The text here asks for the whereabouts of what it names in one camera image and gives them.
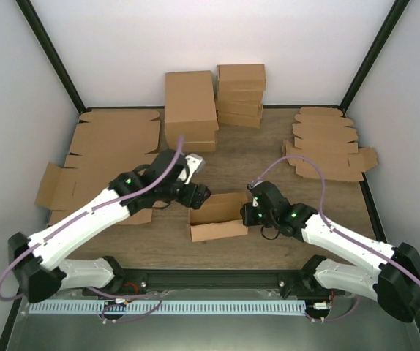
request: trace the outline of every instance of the gray floor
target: gray floor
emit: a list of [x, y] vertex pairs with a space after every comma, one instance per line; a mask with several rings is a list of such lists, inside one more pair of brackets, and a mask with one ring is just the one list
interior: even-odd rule
[[[351, 299], [336, 299], [335, 314]], [[20, 316], [9, 351], [415, 351], [415, 325], [398, 322], [373, 301], [362, 299], [354, 314], [332, 324], [311, 324], [304, 317], [151, 316], [139, 322], [103, 325], [96, 316]]]

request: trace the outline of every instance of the white panel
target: white panel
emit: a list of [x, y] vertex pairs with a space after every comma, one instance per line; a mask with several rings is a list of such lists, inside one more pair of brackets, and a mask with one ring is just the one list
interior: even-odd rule
[[[15, 1], [0, 1], [0, 274], [7, 239], [46, 223], [34, 199], [48, 161], [63, 161], [77, 116]], [[16, 288], [10, 277], [4, 293]], [[0, 335], [10, 307], [0, 302]]]
[[420, 1], [411, 1], [353, 102], [361, 143], [378, 150], [367, 178], [387, 238], [420, 251]]
[[87, 106], [164, 105], [164, 73], [264, 63], [265, 104], [339, 104], [393, 0], [35, 0]]

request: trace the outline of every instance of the wooden table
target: wooden table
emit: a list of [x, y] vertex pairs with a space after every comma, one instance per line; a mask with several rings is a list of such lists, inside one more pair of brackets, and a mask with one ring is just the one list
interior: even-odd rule
[[[246, 191], [247, 183], [282, 156], [282, 141], [293, 139], [291, 124], [297, 113], [297, 109], [265, 109], [260, 129], [220, 126], [217, 152], [202, 154], [206, 166], [192, 181], [207, 185], [215, 194]], [[164, 148], [162, 136], [160, 149]], [[265, 180], [275, 183], [292, 203], [318, 207], [320, 182], [296, 175], [288, 163], [277, 165]], [[337, 223], [374, 238], [359, 183], [327, 181], [324, 211]], [[214, 269], [299, 269], [314, 254], [338, 260], [293, 238], [280, 236], [267, 241], [260, 236], [259, 227], [251, 227], [246, 236], [193, 243], [186, 223], [187, 209], [174, 203], [164, 211], [154, 211], [152, 223], [108, 228], [75, 251], [72, 258], [111, 255], [125, 268]], [[269, 230], [264, 233], [276, 234]]]

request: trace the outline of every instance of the purple cable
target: purple cable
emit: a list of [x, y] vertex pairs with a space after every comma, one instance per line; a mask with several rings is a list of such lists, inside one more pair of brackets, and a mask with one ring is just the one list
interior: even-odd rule
[[[335, 317], [335, 318], [329, 318], [328, 320], [327, 320], [327, 319], [324, 319], [322, 323], [338, 322], [339, 320], [342, 320], [342, 319], [344, 319], [344, 318], [348, 317], [350, 314], [352, 314], [352, 313], [354, 313], [354, 312], [355, 312], [356, 308], [357, 308], [357, 307], [358, 307], [358, 305], [359, 305], [359, 301], [360, 301], [360, 300], [361, 300], [361, 299], [360, 299], [360, 297], [358, 296], [358, 297], [356, 298], [355, 303], [354, 303], [354, 304], [353, 304], [353, 306], [351, 307], [351, 309], [349, 309], [348, 311], [346, 311], [346, 313], [344, 313], [344, 314], [342, 314], [342, 315], [340, 315], [340, 316], [338, 316], [338, 317]], [[304, 315], [306, 316], [306, 318], [307, 318], [308, 320], [316, 320], [315, 318], [312, 318], [311, 316], [309, 316], [309, 315], [308, 315], [308, 313], [306, 313], [306, 312], [304, 313]]]
[[[155, 312], [156, 310], [158, 310], [158, 308], [162, 305], [163, 301], [161, 299], [161, 297], [159, 296], [153, 296], [153, 295], [111, 295], [108, 294], [106, 292], [103, 292], [99, 289], [97, 289], [96, 287], [87, 287], [87, 289], [90, 289], [93, 293], [101, 295], [105, 298], [125, 298], [127, 300], [138, 300], [138, 299], [146, 299], [146, 298], [157, 298], [159, 300], [158, 304], [150, 309], [149, 311], [145, 312], [144, 314], [141, 314], [140, 316], [137, 317], [133, 317], [133, 318], [128, 318], [126, 320], [116, 320], [116, 323], [125, 323], [125, 322], [133, 322], [135, 320], [141, 320], [142, 318], [148, 317], [150, 314], [152, 314], [153, 312]], [[114, 305], [109, 305], [106, 306], [102, 312], [101, 312], [101, 318], [102, 320], [106, 320], [106, 316], [105, 313], [107, 310], [112, 309], [114, 306], [120, 306], [119, 303], [115, 303]]]
[[[98, 210], [100, 208], [103, 208], [103, 207], [105, 207], [107, 205], [110, 205], [112, 203], [117, 203], [117, 202], [120, 202], [122, 200], [127, 200], [127, 199], [130, 199], [132, 197], [140, 196], [140, 195], [146, 193], [147, 191], [153, 189], [156, 185], [158, 185], [159, 183], [161, 183], [161, 181], [165, 178], [165, 176], [167, 176], [168, 173], [173, 169], [174, 165], [178, 161], [179, 156], [181, 155], [182, 146], [183, 145], [184, 145], [184, 136], [181, 135], [179, 137], [179, 139], [178, 139], [178, 145], [177, 145], [177, 148], [176, 148], [176, 153], [174, 154], [174, 156], [173, 156], [170, 164], [166, 167], [165, 171], [153, 183], [149, 184], [148, 186], [145, 186], [143, 189], [140, 189], [137, 192], [133, 192], [132, 194], [121, 196], [121, 197], [118, 197], [116, 199], [112, 199], [112, 200], [106, 201], [105, 203], [100, 203], [99, 205], [94, 206], [92, 208], [92, 210], [93, 211], [96, 211], [96, 210]], [[52, 239], [54, 236], [56, 236], [57, 234], [59, 234], [62, 230], [64, 230], [65, 228], [69, 227], [70, 225], [72, 225], [73, 223], [75, 223], [76, 221], [78, 221], [79, 219], [83, 218], [84, 216], [86, 216], [88, 214], [89, 214], [89, 212], [88, 211], [85, 211], [85, 212], [82, 212], [81, 214], [78, 214], [77, 216], [73, 217], [71, 220], [69, 220], [68, 222], [64, 223], [59, 228], [57, 228], [56, 230], [54, 230], [51, 234], [49, 234], [48, 236], [46, 236], [44, 238], [44, 242]], [[30, 247], [29, 249], [27, 249], [26, 251], [24, 251], [22, 254], [20, 254], [20, 256], [18, 256], [17, 258], [15, 258], [13, 260], [13, 262], [11, 262], [8, 265], [8, 267], [5, 269], [5, 271], [2, 273], [2, 275], [0, 277], [0, 290], [1, 290], [2, 284], [4, 283], [5, 279], [8, 277], [9, 273], [16, 267], [16, 265], [18, 263], [20, 263], [23, 258], [25, 258], [29, 254], [31, 254], [39, 246], [41, 246], [41, 244], [33, 245], [32, 247]], [[18, 294], [18, 295], [10, 296], [10, 297], [7, 298], [5, 296], [2, 296], [1, 291], [0, 291], [0, 301], [14, 301], [14, 300], [17, 300], [17, 299], [22, 298], [22, 297], [23, 297], [23, 294]]]
[[320, 170], [320, 168], [310, 159], [303, 157], [303, 156], [296, 156], [296, 155], [290, 155], [290, 156], [284, 156], [284, 157], [280, 157], [277, 161], [275, 161], [274, 163], [272, 163], [270, 166], [267, 167], [266, 170], [263, 171], [263, 173], [257, 177], [256, 181], [252, 182], [252, 185], [254, 185], [257, 181], [262, 181], [262, 177], [265, 176], [265, 174], [267, 174], [267, 172], [270, 171], [270, 169], [272, 169], [276, 164], [278, 164], [279, 162], [285, 160], [285, 159], [302, 159], [303, 161], [309, 163], [310, 165], [312, 165], [315, 170], [318, 172], [319, 177], [320, 177], [320, 182], [322, 183], [322, 192], [320, 195], [320, 200], [319, 200], [319, 216], [322, 219], [322, 221], [326, 224], [326, 226], [335, 234], [338, 234], [339, 236], [341, 236], [342, 238], [344, 238], [345, 240], [348, 240], [352, 243], [354, 243], [355, 245], [358, 245], [359, 247], [361, 247], [362, 249], [365, 249], [366, 251], [375, 254], [376, 256], [378, 256], [380, 259], [386, 261], [387, 263], [393, 265], [396, 269], [398, 269], [399, 271], [401, 271], [402, 273], [404, 273], [408, 278], [410, 278], [415, 284], [417, 284], [420, 287], [420, 281], [418, 280], [418, 278], [416, 278], [410, 271], [408, 271], [407, 269], [403, 268], [399, 263], [391, 260], [390, 258], [388, 258], [387, 256], [385, 256], [384, 254], [381, 254], [380, 252], [375, 251], [374, 249], [371, 249], [370, 247], [368, 247], [367, 245], [364, 245], [363, 243], [360, 243], [359, 241], [350, 238], [348, 235], [342, 233], [340, 230], [338, 230], [335, 227], [332, 227], [331, 224], [329, 223], [329, 221], [327, 220], [326, 216], [324, 216], [323, 213], [323, 203], [324, 203], [324, 197], [326, 194], [326, 180], [324, 179], [324, 176], [322, 174], [322, 171]]

